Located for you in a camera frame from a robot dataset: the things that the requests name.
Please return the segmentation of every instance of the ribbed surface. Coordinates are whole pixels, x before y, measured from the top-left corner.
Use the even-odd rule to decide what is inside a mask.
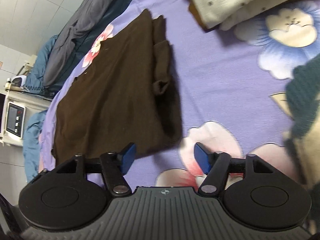
[[[216,199],[192,188],[139,187],[112,201],[94,223],[80,230],[52,233],[29,228],[26,240],[306,240],[302,228],[259,232],[233,221]]]

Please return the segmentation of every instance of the white appliance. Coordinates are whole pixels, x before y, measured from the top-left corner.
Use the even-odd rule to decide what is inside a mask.
[[[48,109],[50,101],[16,91],[7,91],[1,119],[0,142],[22,147],[29,118]]]

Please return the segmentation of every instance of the brown fabric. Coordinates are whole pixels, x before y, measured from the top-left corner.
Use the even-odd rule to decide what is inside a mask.
[[[297,2],[297,1],[302,1],[302,0],[288,0],[286,1],[285,3],[288,3],[288,2]],[[201,17],[198,13],[198,10],[195,6],[195,4],[193,3],[193,0],[190,0],[190,4],[189,4],[189,12],[193,15],[194,19],[197,21],[198,25],[205,31],[205,32],[208,32],[208,31],[212,31],[213,29],[215,29],[216,27],[214,28],[211,28],[211,29],[208,29],[207,26],[205,26],[205,24],[202,22],[201,20]]]
[[[74,80],[57,107],[52,154],[56,165],[137,144],[144,155],[178,142],[180,98],[169,72],[171,50],[163,16],[144,10]]]

